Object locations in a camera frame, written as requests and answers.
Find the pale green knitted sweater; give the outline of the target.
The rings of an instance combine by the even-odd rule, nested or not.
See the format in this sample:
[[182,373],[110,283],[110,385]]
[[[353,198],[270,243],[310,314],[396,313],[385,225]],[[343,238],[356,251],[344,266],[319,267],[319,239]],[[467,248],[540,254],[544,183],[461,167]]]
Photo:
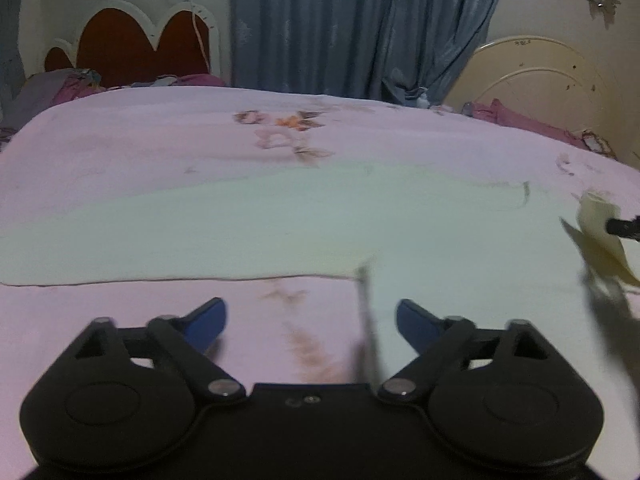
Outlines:
[[1,223],[7,285],[364,274],[386,367],[410,298],[483,326],[532,321],[593,388],[618,378],[567,229],[577,202],[530,182],[333,164],[114,198]]

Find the pile of clothes left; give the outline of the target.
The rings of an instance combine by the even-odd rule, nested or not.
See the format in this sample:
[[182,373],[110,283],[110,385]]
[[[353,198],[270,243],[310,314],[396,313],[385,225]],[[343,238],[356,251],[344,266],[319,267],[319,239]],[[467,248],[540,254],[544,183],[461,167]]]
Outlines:
[[1,148],[44,110],[104,90],[101,76],[94,70],[64,68],[31,76],[14,99],[2,104]]

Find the pink floral bed sheet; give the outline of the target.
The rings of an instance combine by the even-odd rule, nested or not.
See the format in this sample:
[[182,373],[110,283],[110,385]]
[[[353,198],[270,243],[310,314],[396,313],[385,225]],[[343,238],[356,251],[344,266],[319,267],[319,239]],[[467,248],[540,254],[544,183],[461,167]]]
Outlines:
[[[329,96],[229,88],[109,91],[36,116],[1,155],[1,223],[35,220],[114,198],[333,164],[419,166],[471,183],[530,182],[577,202],[593,191],[639,210],[639,175],[614,160],[537,133],[456,114]],[[618,378],[593,388],[605,424],[593,468],[639,474],[639,293],[590,287],[596,322]],[[355,276],[192,278],[67,285],[1,280],[1,474],[32,468],[18,424],[26,392],[97,316],[139,325],[183,314],[209,298],[229,322],[207,355],[247,385],[359,382],[386,367],[369,281]]]

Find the pink pillow by headboard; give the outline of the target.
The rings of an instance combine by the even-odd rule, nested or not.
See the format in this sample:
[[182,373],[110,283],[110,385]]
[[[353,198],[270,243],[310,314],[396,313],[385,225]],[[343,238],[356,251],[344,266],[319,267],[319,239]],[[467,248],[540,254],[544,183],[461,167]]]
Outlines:
[[493,99],[490,104],[467,102],[462,107],[462,114],[501,127],[537,133],[545,138],[570,144],[574,148],[581,148],[609,159],[617,159],[608,141],[602,136],[598,136],[597,133],[589,129],[571,132],[567,129],[548,125],[545,122],[514,112],[514,110],[504,106],[498,99]]

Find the cream round headboard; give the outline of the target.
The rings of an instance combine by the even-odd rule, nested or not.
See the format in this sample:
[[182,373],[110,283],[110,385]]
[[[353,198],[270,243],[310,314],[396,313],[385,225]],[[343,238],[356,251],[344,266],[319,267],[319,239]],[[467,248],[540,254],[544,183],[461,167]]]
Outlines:
[[617,84],[578,50],[541,36],[512,36],[478,48],[444,104],[460,112],[469,103],[499,100],[528,119],[593,133],[622,154],[622,102]]

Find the blue grey window curtain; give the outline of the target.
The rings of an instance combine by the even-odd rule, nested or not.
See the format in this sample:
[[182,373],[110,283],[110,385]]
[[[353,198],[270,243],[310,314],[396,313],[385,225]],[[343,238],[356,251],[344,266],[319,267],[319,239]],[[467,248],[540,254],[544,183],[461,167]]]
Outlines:
[[232,81],[403,106],[444,102],[499,0],[230,0]]

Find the red heart-shaped headboard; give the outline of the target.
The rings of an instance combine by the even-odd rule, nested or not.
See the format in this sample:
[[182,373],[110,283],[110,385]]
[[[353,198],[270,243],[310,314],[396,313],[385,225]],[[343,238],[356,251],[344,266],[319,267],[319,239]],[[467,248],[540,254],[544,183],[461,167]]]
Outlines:
[[51,41],[43,69],[63,68],[94,70],[107,88],[160,76],[221,78],[219,27],[214,14],[195,3],[177,3],[154,22],[130,2],[108,0],[72,40]]

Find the blue curtain far left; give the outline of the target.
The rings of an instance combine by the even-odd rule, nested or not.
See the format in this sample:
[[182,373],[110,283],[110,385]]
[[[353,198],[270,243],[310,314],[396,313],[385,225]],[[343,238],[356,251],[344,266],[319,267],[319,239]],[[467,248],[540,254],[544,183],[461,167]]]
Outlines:
[[1,115],[25,81],[24,66],[18,48],[22,0],[0,0],[0,84]]

